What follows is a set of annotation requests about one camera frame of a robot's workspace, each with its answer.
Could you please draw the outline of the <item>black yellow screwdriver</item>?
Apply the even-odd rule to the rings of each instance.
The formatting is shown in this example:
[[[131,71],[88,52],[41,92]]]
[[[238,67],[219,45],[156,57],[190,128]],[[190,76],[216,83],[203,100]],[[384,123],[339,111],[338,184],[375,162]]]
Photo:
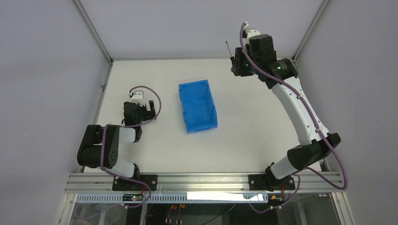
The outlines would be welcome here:
[[[228,52],[229,52],[229,55],[230,55],[231,63],[233,63],[234,62],[234,56],[232,55],[232,51],[230,49],[229,43],[228,43],[228,41],[225,41],[225,43],[226,43],[226,46],[227,46],[227,49],[228,49]]]

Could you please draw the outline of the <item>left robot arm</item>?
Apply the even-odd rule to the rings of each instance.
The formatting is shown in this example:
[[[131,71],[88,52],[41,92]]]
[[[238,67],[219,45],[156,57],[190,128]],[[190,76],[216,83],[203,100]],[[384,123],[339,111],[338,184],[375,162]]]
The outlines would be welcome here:
[[[116,176],[141,180],[139,166],[119,156],[119,144],[137,143],[142,135],[141,125],[155,116],[154,101],[146,104],[124,102],[125,127],[121,125],[88,125],[77,153],[80,166],[99,168]]]

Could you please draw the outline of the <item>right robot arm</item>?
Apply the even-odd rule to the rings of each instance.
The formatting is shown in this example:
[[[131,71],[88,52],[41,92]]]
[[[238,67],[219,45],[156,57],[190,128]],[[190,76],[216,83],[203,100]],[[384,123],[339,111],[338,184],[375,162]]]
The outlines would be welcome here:
[[[273,191],[290,175],[327,157],[341,138],[322,125],[307,101],[293,63],[277,58],[270,35],[244,31],[240,43],[231,59],[231,71],[241,77],[257,75],[266,84],[285,109],[299,141],[285,157],[265,169],[259,186]]]

